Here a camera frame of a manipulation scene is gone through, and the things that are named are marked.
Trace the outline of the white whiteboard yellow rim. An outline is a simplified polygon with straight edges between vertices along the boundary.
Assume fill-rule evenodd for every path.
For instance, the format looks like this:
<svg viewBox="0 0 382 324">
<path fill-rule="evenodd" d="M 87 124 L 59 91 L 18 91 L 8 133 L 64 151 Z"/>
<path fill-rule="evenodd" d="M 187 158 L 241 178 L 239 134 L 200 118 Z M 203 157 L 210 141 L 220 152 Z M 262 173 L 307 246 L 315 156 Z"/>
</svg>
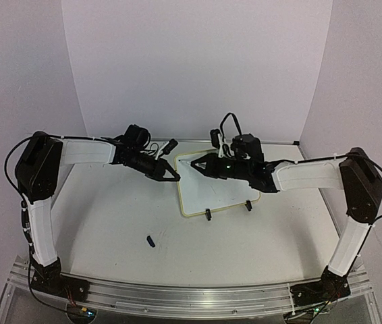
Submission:
<svg viewBox="0 0 382 324">
<path fill-rule="evenodd" d="M 216 180 L 205 177 L 191 166 L 191 162 L 213 150 L 178 154 L 174 158 L 176 172 L 180 175 L 178 194 L 184 217 L 204 215 L 232 207 L 257 203 L 261 193 L 242 180 Z"/>
</svg>

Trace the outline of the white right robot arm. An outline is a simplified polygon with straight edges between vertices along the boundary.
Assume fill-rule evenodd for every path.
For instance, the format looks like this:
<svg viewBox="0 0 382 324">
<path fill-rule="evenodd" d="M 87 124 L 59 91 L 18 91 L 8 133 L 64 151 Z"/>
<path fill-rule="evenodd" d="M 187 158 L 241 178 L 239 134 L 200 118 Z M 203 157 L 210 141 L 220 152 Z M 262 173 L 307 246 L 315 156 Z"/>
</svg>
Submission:
<svg viewBox="0 0 382 324">
<path fill-rule="evenodd" d="M 336 157 L 267 161 L 260 140 L 252 134 L 239 134 L 227 144 L 221 131 L 211 130 L 211 140 L 217 152 L 191 162 L 206 177 L 244 180 L 265 194 L 309 188 L 343 190 L 348 220 L 327 270 L 336 277 L 348 274 L 382 201 L 382 177 L 361 148 Z"/>
</svg>

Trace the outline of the blue marker cap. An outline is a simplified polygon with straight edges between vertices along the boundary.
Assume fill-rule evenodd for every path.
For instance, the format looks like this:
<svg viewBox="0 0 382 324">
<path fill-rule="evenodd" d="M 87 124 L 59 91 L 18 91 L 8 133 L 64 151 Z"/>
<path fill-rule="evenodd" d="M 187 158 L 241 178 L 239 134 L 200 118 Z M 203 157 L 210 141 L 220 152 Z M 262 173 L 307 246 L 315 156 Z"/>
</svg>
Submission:
<svg viewBox="0 0 382 324">
<path fill-rule="evenodd" d="M 154 243 L 153 239 L 152 239 L 150 236 L 147 236 L 147 237 L 146 237 L 146 241 L 148 242 L 148 244 L 149 244 L 152 248 L 155 247 L 155 243 Z"/>
</svg>

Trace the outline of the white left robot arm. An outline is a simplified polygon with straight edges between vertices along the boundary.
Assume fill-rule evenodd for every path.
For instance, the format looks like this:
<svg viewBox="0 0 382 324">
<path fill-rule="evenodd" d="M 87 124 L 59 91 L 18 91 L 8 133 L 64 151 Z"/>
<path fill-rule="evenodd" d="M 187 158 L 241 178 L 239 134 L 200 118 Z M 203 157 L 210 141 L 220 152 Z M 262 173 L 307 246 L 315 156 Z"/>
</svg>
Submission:
<svg viewBox="0 0 382 324">
<path fill-rule="evenodd" d="M 157 182 L 178 182 L 180 175 L 165 156 L 178 145 L 171 139 L 151 152 L 151 135 L 135 124 L 115 138 L 57 136 L 35 132 L 15 168 L 17 189 L 23 202 L 23 226 L 30 253 L 37 267 L 43 269 L 40 283 L 52 294 L 65 288 L 65 277 L 52 267 L 60 261 L 55 248 L 51 208 L 57 189 L 59 170 L 77 164 L 123 165 Z"/>
</svg>

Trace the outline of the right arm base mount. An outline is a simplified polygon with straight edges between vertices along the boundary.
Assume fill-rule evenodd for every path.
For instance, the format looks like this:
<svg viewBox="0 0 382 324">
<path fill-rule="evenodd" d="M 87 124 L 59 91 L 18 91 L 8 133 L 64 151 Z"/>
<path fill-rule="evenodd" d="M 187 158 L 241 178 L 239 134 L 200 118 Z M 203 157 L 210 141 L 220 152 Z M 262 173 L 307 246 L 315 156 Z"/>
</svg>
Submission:
<svg viewBox="0 0 382 324">
<path fill-rule="evenodd" d="M 300 283 L 290 288 L 295 306 L 333 302 L 351 294 L 346 276 L 324 270 L 319 280 Z"/>
</svg>

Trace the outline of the white marker pen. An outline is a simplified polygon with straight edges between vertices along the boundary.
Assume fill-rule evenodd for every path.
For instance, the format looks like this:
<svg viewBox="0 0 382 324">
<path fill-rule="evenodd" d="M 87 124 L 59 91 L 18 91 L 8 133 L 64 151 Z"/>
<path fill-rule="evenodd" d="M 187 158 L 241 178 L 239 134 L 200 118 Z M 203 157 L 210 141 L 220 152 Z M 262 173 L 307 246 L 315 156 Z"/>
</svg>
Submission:
<svg viewBox="0 0 382 324">
<path fill-rule="evenodd" d="M 189 165 L 190 167 L 197 168 L 197 169 L 206 169 L 206 166 L 207 166 L 206 162 L 195 162 L 195 161 L 189 161 L 184 159 L 180 159 L 178 162 L 183 165 Z"/>
</svg>

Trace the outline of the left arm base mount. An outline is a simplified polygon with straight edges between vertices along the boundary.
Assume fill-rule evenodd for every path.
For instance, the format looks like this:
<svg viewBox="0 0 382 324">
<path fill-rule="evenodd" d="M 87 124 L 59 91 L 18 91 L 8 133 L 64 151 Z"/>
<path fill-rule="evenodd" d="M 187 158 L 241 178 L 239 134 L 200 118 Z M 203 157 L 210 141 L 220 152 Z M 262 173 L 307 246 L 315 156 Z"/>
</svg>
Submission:
<svg viewBox="0 0 382 324">
<path fill-rule="evenodd" d="M 30 280 L 33 290 L 52 296 L 84 302 L 88 297 L 89 282 L 85 279 L 63 275 L 60 268 L 36 269 Z"/>
</svg>

